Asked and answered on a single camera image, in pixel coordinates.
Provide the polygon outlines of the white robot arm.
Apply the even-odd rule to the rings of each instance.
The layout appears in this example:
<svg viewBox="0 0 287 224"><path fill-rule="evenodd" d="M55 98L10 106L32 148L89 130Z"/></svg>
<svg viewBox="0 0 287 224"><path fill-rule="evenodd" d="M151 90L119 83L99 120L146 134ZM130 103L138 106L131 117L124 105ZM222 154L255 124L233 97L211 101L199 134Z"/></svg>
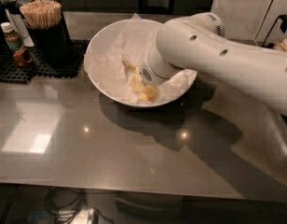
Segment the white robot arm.
<svg viewBox="0 0 287 224"><path fill-rule="evenodd" d="M157 31L139 64L143 81L160 85L183 69L216 77L287 117L287 52L224 38L210 12L172 19Z"/></svg>

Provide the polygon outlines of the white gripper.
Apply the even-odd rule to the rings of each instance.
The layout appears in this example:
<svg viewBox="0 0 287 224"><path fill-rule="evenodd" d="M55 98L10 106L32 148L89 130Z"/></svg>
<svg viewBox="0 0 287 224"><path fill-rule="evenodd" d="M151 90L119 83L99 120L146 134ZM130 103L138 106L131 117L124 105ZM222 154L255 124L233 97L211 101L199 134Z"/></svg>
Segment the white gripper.
<svg viewBox="0 0 287 224"><path fill-rule="evenodd" d="M132 74L129 78L130 88L134 92L142 92L144 90L145 83L158 86L166 81L164 77L158 76L152 70L147 57L143 59L143 62L139 66L139 73L140 75Z"/></svg>

